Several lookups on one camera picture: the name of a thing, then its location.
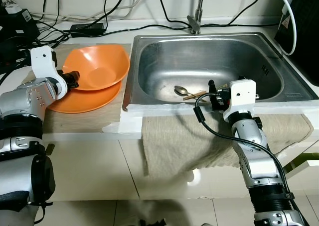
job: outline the white cable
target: white cable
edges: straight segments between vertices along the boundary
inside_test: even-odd
[[[285,5],[287,6],[288,12],[290,14],[290,19],[291,19],[291,22],[293,24],[294,43],[293,43],[293,48],[292,48],[290,53],[287,53],[281,46],[280,46],[280,49],[285,55],[290,56],[295,52],[296,45],[297,45],[297,26],[296,26],[296,21],[295,21],[295,16],[294,16],[293,10],[291,9],[288,0],[283,0],[283,1],[284,1]]]
[[[128,14],[125,15],[125,16],[124,16],[123,18],[121,18],[121,19],[128,19],[128,18],[130,17],[131,13],[132,13],[132,10],[133,10],[133,7],[131,7],[131,8],[130,8],[130,11],[128,12]]]
[[[140,2],[140,0],[136,0],[132,5],[128,5],[128,6],[122,6],[122,7],[117,7],[116,9],[127,9],[127,8],[133,8],[135,7],[138,3]],[[112,10],[112,8],[108,8],[106,9],[105,11],[110,11]],[[60,14],[59,16],[61,17],[66,17],[66,18],[71,18],[71,19],[77,19],[77,20],[95,20],[95,18],[100,15],[100,14],[103,14],[104,11],[100,11],[100,12],[97,12],[91,16],[81,16],[81,15],[78,15],[78,14],[70,14],[70,15],[63,15],[63,14]],[[31,14],[45,14],[45,15],[53,15],[53,16],[57,16],[56,13],[47,13],[47,12],[31,12]]]

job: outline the orange bowl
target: orange bowl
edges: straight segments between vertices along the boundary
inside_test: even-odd
[[[110,103],[120,92],[122,82],[97,91],[71,89],[65,97],[55,101],[48,108],[58,113],[85,113]]]
[[[124,48],[118,44],[95,45],[74,49],[67,56],[63,72],[80,73],[77,90],[108,88],[128,73],[130,60]]]

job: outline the beige towel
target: beige towel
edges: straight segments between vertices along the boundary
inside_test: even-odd
[[[287,146],[306,139],[314,130],[301,114],[259,115],[270,150],[277,154]],[[215,131],[231,136],[222,114],[206,114],[206,123]],[[233,142],[208,132],[195,115],[143,118],[142,138],[149,175],[170,179],[183,172],[214,166],[238,167]]]

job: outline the black cable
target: black cable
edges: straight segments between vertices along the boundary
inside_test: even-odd
[[[269,24],[230,24],[230,25],[220,25],[216,23],[207,23],[203,24],[200,27],[207,28],[207,27],[271,27],[271,26],[278,26],[279,23],[269,23]]]
[[[5,81],[5,79],[14,71],[24,66],[23,62],[18,63],[15,67],[12,67],[8,72],[6,72],[0,79],[0,86]]]
[[[283,212],[283,214],[284,214],[284,216],[285,216],[286,224],[288,224],[287,216],[286,216],[286,214],[285,214],[285,212],[284,212],[283,210],[282,210],[282,212]]]
[[[172,30],[184,30],[184,29],[188,29],[188,27],[182,27],[182,28],[174,28],[174,27],[169,27],[166,25],[161,25],[161,24],[150,24],[150,25],[146,25],[143,27],[139,27],[139,28],[131,28],[131,29],[122,29],[122,30],[116,30],[113,32],[107,32],[101,35],[90,35],[90,34],[86,34],[86,33],[79,33],[79,32],[63,32],[62,30],[58,30],[56,29],[56,31],[62,32],[63,34],[60,35],[59,37],[57,37],[56,39],[53,40],[48,40],[48,41],[41,41],[47,44],[51,44],[51,43],[55,43],[54,45],[52,45],[52,48],[57,47],[61,42],[66,41],[67,39],[65,39],[65,36],[68,36],[71,33],[77,33],[77,34],[81,34],[83,35],[83,37],[103,37],[103,36],[107,36],[110,34],[114,34],[114,33],[121,33],[121,32],[128,32],[128,31],[136,31],[136,30],[141,30],[141,29],[145,29],[145,28],[149,28],[149,27],[161,27],[161,28],[167,28],[167,29],[172,29]]]
[[[3,40],[3,42],[4,41],[8,41],[8,40],[10,40],[10,39],[14,39],[14,38],[25,38],[25,39],[28,39],[28,40],[30,40],[30,41],[32,41],[32,42],[36,42],[37,43],[37,45],[38,45],[38,47],[40,47],[41,46],[41,42],[39,41],[39,39],[32,39],[32,38],[30,38],[30,37],[28,37],[28,36],[26,36],[26,35],[17,35],[17,36],[12,36],[12,37],[10,37],[10,38],[7,38],[7,39],[5,39],[5,40]]]
[[[182,24],[185,24],[187,27],[191,28],[191,26],[190,26],[188,23],[184,22],[184,21],[170,20],[170,19],[168,18],[168,16],[167,16],[167,13],[166,13],[166,10],[165,10],[165,7],[164,7],[163,0],[160,0],[160,4],[161,4],[161,7],[162,7],[162,9],[163,9],[165,18],[166,18],[166,20],[167,20],[168,22],[170,22],[170,23],[182,23]]]
[[[105,31],[107,31],[108,26],[109,26],[109,23],[108,23],[108,17],[107,17],[106,10],[105,10],[105,8],[106,8],[106,1],[107,1],[107,0],[105,0],[105,1],[104,1],[104,8],[103,8],[103,10],[104,10],[104,16],[105,16],[105,20],[106,20],[106,27],[105,27]]]
[[[198,104],[199,104],[200,100],[203,99],[204,97],[215,96],[215,95],[216,94],[214,94],[214,93],[206,93],[206,94],[198,97],[196,102],[195,102],[195,107],[196,108],[198,107]],[[287,193],[290,193],[290,189],[289,189],[289,186],[288,186],[288,182],[287,182],[287,179],[286,179],[286,175],[285,175],[284,169],[283,169],[280,161],[277,159],[277,157],[270,150],[264,148],[263,146],[261,146],[259,144],[256,144],[256,143],[254,143],[252,141],[249,141],[249,140],[245,140],[245,139],[241,139],[241,138],[236,138],[236,137],[231,137],[231,136],[219,134],[219,133],[215,132],[213,129],[211,129],[204,121],[202,121],[201,123],[209,132],[211,132],[212,134],[214,134],[214,135],[216,135],[218,137],[221,137],[221,138],[224,138],[224,139],[228,139],[228,140],[237,141],[237,142],[241,142],[241,143],[245,143],[245,144],[249,144],[249,145],[254,146],[254,147],[264,151],[265,153],[267,153],[273,159],[273,161],[275,162],[275,165],[277,166],[277,169],[278,169],[279,175],[280,175],[280,177],[281,177],[281,179],[283,181],[283,185],[284,185],[285,190],[287,191]],[[309,226],[307,220],[305,219],[305,217],[301,213],[301,211],[298,208],[297,204],[295,203],[294,199],[290,199],[290,202],[292,204],[293,209],[296,210],[300,214],[302,220],[304,221],[304,224],[306,226]]]
[[[39,220],[35,221],[34,224],[38,224],[40,222],[42,222],[44,220],[44,217],[45,217],[45,207],[42,207],[42,212],[43,212],[43,215],[42,215],[42,218],[40,218]]]
[[[105,14],[105,15],[99,17],[97,20],[93,21],[92,23],[90,23],[90,24],[88,24],[88,25],[86,25],[86,26],[84,26],[84,27],[82,27],[82,28],[78,28],[78,30],[89,28],[89,27],[91,27],[92,25],[96,24],[97,22],[101,21],[103,18],[109,16],[111,13],[113,13],[113,12],[116,10],[116,8],[120,5],[121,2],[122,2],[122,0],[119,0],[119,1],[117,2],[117,4],[113,7],[113,9],[111,9],[107,14]]]
[[[55,18],[54,24],[53,24],[53,25],[49,25],[49,27],[48,27],[47,29],[43,30],[42,32],[40,32],[40,34],[43,33],[43,32],[45,32],[45,31],[47,31],[47,30],[49,30],[49,29],[51,29],[51,28],[54,27],[54,26],[56,25],[56,23],[58,22],[59,15],[60,15],[60,0],[57,0],[57,1],[58,1],[58,14],[57,14],[57,16],[56,16],[56,18]]]
[[[43,0],[43,7],[42,7],[42,12],[44,13],[45,12],[45,6],[46,6],[46,0]],[[39,21],[39,20],[42,20],[44,17],[44,14],[42,15],[42,17],[36,21]]]
[[[90,26],[92,26],[93,24],[95,24],[96,22],[102,20],[104,17],[107,19],[107,16],[110,15],[113,11],[115,11],[115,9],[118,7],[118,5],[120,4],[122,0],[119,0],[118,3],[114,6],[114,8],[106,13],[105,12],[105,4],[106,4],[106,0],[105,0],[105,3],[104,3],[104,16],[100,17],[99,19],[97,19],[96,21],[94,21],[93,23],[85,26],[85,27],[82,27],[80,29],[84,29],[84,28],[88,28]],[[229,22],[228,24],[204,24],[202,25],[201,27],[229,27],[229,26],[249,26],[249,27],[267,27],[267,26],[274,26],[274,25],[278,25],[277,23],[275,24],[260,24],[260,25],[252,25],[252,24],[231,24],[233,23],[245,10],[247,10],[248,8],[250,8],[251,6],[253,6],[258,0],[255,0],[253,3],[251,3],[249,6],[247,6],[246,8],[244,8],[238,15],[235,16],[235,18]],[[117,31],[113,31],[113,32],[109,32],[109,33],[104,33],[102,35],[98,35],[98,36],[93,36],[93,35],[89,35],[89,34],[84,34],[84,33],[78,33],[78,32],[74,32],[74,33],[78,33],[78,34],[82,34],[83,37],[102,37],[102,36],[106,36],[106,35],[109,35],[109,34],[114,34],[114,33],[120,33],[120,32],[126,32],[126,31],[135,31],[135,30],[141,30],[141,29],[144,29],[144,28],[148,28],[148,27],[163,27],[163,28],[168,28],[168,29],[173,29],[173,30],[183,30],[183,29],[187,29],[187,28],[191,28],[191,26],[186,23],[186,22],[183,22],[183,21],[174,21],[174,20],[170,20],[167,16],[167,13],[166,13],[166,10],[165,10],[165,7],[163,5],[163,1],[160,0],[161,2],[161,6],[162,6],[162,9],[164,11],[164,14],[165,14],[165,18],[168,22],[177,22],[177,23],[182,23],[182,24],[185,24],[187,25],[187,27],[184,27],[184,28],[172,28],[172,27],[169,27],[169,26],[165,26],[165,25],[160,25],[160,24],[151,24],[151,25],[146,25],[144,27],[140,27],[140,28],[133,28],[133,29],[123,29],[123,30],[117,30]],[[61,36],[57,37],[56,39],[53,39],[53,40],[49,40],[49,41],[42,41],[45,43],[45,45],[47,44],[54,44],[53,47],[56,47],[58,46],[60,43],[68,40],[68,35],[71,34],[72,32],[64,32],[62,30],[58,30],[57,28],[54,28],[54,31],[48,33],[45,37],[43,37],[42,39],[46,38],[48,35],[50,35],[51,33],[55,32],[55,31],[59,31],[61,33],[63,33]]]
[[[214,26],[219,26],[219,27],[226,27],[226,26],[231,26],[231,24],[236,20],[238,19],[238,17],[243,13],[245,12],[247,9],[249,9],[251,6],[253,6],[255,3],[257,3],[258,0],[255,0],[254,2],[252,2],[250,5],[248,5],[246,8],[244,8],[242,11],[240,11],[229,23],[227,24],[214,24],[214,23],[209,23],[209,24],[204,24],[202,27],[214,27]]]

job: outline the white countertop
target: white countertop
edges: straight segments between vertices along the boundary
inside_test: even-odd
[[[202,28],[202,34],[214,34],[214,33],[237,33],[237,32],[261,32],[269,41],[280,51],[278,45],[273,40],[276,33],[275,27],[213,27]],[[84,44],[96,44],[96,43],[133,43],[133,39],[137,35],[176,35],[176,34],[188,34],[187,30],[169,30],[169,29],[144,29],[138,31],[128,31],[117,34],[112,34],[99,38],[70,38],[65,44],[70,43],[84,43]],[[291,61],[284,56],[284,58],[292,65]],[[294,66],[293,68],[300,74],[302,79],[310,86],[310,88],[319,96],[319,87],[312,85]],[[0,94],[15,89],[26,75],[31,70],[31,67],[24,67],[14,71],[0,86]],[[183,104],[175,106],[179,108],[181,114],[193,114],[192,107]],[[167,111],[167,106],[156,106],[156,111],[152,106],[148,106],[149,110],[145,108],[135,108],[124,112],[121,110],[120,122],[115,122],[109,126],[103,128],[104,133],[55,133],[47,134],[44,136],[45,140],[70,140],[71,138],[81,139],[140,139],[142,117],[147,115],[171,115]],[[256,113],[304,113],[312,122],[316,131],[319,132],[319,100],[305,101],[305,102],[289,102],[289,103],[256,103]]]

